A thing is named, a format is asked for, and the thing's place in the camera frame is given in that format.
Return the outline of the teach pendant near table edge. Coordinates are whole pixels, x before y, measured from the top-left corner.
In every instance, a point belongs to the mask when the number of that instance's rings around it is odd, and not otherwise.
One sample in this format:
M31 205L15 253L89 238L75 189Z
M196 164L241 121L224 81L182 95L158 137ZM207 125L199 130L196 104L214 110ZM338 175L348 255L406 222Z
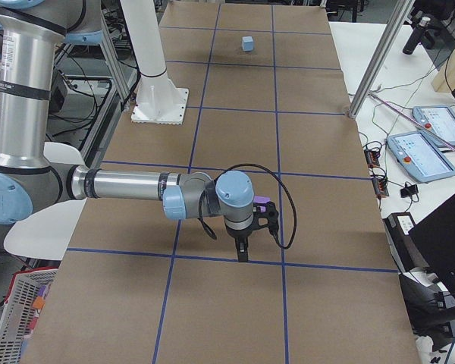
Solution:
M455 176L455 167L422 132L389 136L387 144L407 174L419 183Z

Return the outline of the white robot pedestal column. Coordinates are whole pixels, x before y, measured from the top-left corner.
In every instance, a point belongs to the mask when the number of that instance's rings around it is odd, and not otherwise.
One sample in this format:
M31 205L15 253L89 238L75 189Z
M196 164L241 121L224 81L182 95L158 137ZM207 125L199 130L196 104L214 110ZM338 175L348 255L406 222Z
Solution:
M140 73L132 121L182 124L189 90L168 76L154 2L125 0L121 8Z

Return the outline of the light blue foam block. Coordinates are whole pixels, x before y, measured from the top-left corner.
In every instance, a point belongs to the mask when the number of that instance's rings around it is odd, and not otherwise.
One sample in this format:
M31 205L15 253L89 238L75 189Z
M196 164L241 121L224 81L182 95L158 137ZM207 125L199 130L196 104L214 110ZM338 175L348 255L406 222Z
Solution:
M243 36L241 39L241 47L244 52L252 52L255 48L254 39L251 36Z

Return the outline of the teach pendant far from edge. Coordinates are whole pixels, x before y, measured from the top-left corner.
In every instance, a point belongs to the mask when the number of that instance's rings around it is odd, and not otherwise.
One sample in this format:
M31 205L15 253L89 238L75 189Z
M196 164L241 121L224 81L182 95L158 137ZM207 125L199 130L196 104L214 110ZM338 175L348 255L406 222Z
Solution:
M455 112L448 106L416 106L413 117L425 130L455 146Z

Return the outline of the white perforated basket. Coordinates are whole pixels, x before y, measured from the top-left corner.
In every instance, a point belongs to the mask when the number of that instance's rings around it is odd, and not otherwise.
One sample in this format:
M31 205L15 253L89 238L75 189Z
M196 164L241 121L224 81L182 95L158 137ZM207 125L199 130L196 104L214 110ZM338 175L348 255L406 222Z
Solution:
M19 363L39 318L39 297L45 299L56 268L14 274L0 319L0 363Z

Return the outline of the metal rod with green tip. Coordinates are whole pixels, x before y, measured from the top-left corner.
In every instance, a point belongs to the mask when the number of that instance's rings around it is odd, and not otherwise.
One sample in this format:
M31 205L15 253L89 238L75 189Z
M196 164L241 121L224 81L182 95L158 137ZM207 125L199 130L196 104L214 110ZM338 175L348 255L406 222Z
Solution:
M447 147L448 149L452 150L453 152L455 152L455 146L453 144L451 144L450 142L446 141L445 139L441 138L440 136L438 136L436 133L434 133L433 131L431 131L429 128L427 128L426 126L424 126L423 124L420 124L418 121L416 121L414 118L411 118L410 116L408 115L405 115L403 112L399 111L397 108L395 108L394 106L392 106L389 102L386 102L385 100L381 99L379 96L377 96L375 93L373 92L370 92L369 93L369 96L371 98L373 98L374 100L376 100L377 102L380 102L382 103L383 105L385 105L386 107L388 107L391 111L395 112L398 116L404 118L405 120L407 120L408 122L410 122L411 124L413 124L415 127L421 129L421 130L424 130L426 133L428 133L429 135L431 135L434 139L438 140L439 142L441 142L445 147Z

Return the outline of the white plastic chair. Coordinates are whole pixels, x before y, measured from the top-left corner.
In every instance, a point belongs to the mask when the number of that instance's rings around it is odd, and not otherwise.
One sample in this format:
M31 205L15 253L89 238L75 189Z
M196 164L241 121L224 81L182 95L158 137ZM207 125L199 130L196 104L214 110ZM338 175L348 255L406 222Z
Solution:
M61 261L85 203L60 202L19 221L5 237L5 250L16 256Z

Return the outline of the purple foam block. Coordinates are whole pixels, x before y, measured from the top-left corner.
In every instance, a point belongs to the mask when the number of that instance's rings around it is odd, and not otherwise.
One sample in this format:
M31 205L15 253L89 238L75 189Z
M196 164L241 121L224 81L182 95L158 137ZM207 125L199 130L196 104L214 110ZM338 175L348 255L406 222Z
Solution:
M253 204L259 209L260 212L266 212L266 205L271 199L267 196L255 196Z

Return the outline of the aluminium frame post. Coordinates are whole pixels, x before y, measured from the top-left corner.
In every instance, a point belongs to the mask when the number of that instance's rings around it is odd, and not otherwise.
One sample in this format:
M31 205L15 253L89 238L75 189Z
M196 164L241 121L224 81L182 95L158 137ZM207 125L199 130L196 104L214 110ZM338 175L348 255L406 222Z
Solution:
M349 118L355 119L359 114L366 96L369 94L369 90L375 82L375 78L381 70L384 60L388 56L400 28L403 26L405 19L414 5L414 2L415 0L397 1L350 104L347 112L347 116Z

